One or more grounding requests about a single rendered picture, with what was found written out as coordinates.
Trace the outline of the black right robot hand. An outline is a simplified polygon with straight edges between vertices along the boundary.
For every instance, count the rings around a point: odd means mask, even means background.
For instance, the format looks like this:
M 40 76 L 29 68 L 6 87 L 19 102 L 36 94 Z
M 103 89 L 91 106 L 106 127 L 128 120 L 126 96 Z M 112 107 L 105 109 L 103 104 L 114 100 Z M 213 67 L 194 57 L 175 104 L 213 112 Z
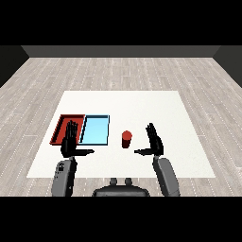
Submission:
M 157 134 L 157 131 L 152 123 L 149 123 L 146 127 L 147 137 L 149 139 L 150 148 L 137 149 L 135 153 L 146 155 L 161 156 L 164 154 L 164 145 Z

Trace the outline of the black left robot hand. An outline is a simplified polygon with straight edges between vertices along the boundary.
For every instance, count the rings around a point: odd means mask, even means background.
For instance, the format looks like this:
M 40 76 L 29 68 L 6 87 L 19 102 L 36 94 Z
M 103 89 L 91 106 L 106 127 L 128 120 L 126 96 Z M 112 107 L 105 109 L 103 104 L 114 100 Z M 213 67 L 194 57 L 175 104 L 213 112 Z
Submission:
M 78 123 L 70 120 L 66 125 L 65 136 L 62 138 L 60 152 L 64 158 L 86 156 L 94 153 L 92 149 L 77 149 Z

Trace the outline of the red shallow open box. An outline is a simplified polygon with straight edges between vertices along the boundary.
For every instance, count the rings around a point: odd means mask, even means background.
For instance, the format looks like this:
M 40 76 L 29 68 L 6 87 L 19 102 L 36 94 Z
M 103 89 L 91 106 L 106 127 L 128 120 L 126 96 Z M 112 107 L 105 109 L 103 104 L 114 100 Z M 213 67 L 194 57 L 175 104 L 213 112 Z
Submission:
M 52 146 L 60 146 L 63 137 L 65 136 L 67 123 L 69 121 L 75 122 L 78 124 L 78 131 L 77 131 L 77 144 L 79 144 L 79 136 L 81 133 L 82 125 L 84 122 L 84 114 L 62 114 L 59 118 L 57 126 L 53 132 L 52 138 L 49 142 Z

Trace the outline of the small red can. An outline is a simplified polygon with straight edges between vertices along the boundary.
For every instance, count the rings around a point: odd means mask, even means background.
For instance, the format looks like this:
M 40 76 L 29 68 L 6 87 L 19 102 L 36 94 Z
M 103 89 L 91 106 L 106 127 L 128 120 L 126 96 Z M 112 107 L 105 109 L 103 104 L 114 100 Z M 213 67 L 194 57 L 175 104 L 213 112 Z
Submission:
M 132 134 L 130 131 L 125 130 L 122 133 L 122 148 L 129 148 L 130 147 L 130 141 L 132 138 Z

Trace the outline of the light blue shallow open box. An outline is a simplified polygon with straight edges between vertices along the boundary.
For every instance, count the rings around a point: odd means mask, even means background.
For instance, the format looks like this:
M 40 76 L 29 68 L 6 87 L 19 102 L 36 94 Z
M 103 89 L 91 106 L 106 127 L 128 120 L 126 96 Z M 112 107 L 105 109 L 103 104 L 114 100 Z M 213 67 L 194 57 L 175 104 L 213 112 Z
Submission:
M 78 143 L 81 146 L 106 146 L 109 138 L 110 117 L 107 114 L 87 114 Z

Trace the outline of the dark grey robot body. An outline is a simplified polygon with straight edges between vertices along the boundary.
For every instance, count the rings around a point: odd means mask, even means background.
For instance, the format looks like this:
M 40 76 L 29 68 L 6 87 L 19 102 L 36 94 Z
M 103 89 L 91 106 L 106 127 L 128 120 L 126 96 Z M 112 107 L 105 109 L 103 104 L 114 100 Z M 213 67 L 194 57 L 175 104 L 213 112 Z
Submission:
M 124 185 L 118 185 L 117 178 L 111 178 L 108 186 L 98 188 L 93 192 L 93 197 L 149 197 L 149 192 L 134 186 L 131 178 L 125 178 Z

